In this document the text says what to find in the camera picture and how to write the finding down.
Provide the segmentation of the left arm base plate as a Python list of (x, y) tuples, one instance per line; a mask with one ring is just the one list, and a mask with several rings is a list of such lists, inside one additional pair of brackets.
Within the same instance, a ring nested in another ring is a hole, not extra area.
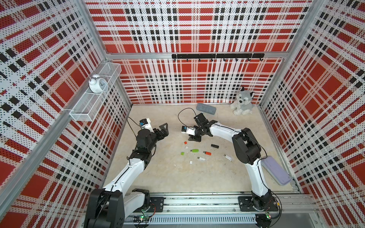
[(143, 212), (156, 212), (156, 213), (161, 213), (163, 212), (163, 208), (164, 208), (164, 197), (151, 197), (147, 207), (144, 208)]

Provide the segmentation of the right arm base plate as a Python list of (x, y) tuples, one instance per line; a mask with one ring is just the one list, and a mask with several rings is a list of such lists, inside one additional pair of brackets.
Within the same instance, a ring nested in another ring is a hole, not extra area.
[(274, 197), (271, 198), (268, 205), (262, 210), (256, 210), (253, 204), (252, 196), (238, 197), (238, 205), (241, 212), (279, 212), (279, 207)]

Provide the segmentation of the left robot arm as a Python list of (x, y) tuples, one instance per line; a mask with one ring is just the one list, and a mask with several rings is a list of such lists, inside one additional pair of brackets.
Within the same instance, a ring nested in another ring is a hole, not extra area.
[(157, 142), (166, 138), (169, 131), (167, 123), (153, 128), (148, 118), (141, 120), (140, 125), (136, 147), (128, 157), (126, 166), (105, 187), (91, 192), (83, 225), (85, 228), (121, 228), (131, 213), (149, 208), (148, 190), (135, 189), (131, 194), (127, 191), (150, 163)]

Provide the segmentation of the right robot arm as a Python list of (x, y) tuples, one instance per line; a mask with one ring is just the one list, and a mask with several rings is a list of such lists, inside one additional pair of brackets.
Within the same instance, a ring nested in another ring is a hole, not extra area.
[(200, 142), (202, 136), (220, 137), (233, 144), (237, 159), (248, 172), (252, 186), (252, 205), (257, 211), (265, 211), (272, 202), (272, 191), (267, 186), (261, 166), (261, 146), (249, 128), (236, 129), (217, 121), (204, 121), (199, 126), (183, 126), (183, 134), (190, 141)]

